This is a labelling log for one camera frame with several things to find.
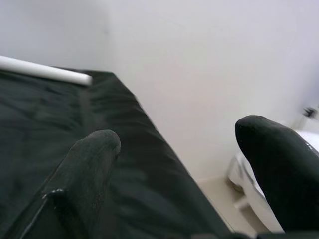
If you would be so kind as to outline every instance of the white toilet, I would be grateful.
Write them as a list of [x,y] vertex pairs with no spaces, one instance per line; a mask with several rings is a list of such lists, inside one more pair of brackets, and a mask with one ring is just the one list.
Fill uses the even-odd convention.
[[[319,134],[304,131],[296,131],[296,133],[315,150],[319,151]],[[271,232],[283,232],[282,227],[266,201],[263,191],[256,181],[248,160],[241,152],[231,161],[227,171],[227,177],[235,185],[242,187],[245,194],[243,198],[234,204],[236,208],[240,210],[250,205],[260,221]]]

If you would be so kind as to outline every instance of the white tube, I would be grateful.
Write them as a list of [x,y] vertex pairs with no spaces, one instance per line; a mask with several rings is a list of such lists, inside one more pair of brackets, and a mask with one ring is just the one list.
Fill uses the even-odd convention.
[[92,77],[86,74],[16,60],[4,56],[0,56],[0,70],[38,76],[52,80],[66,81],[86,86],[92,84]]

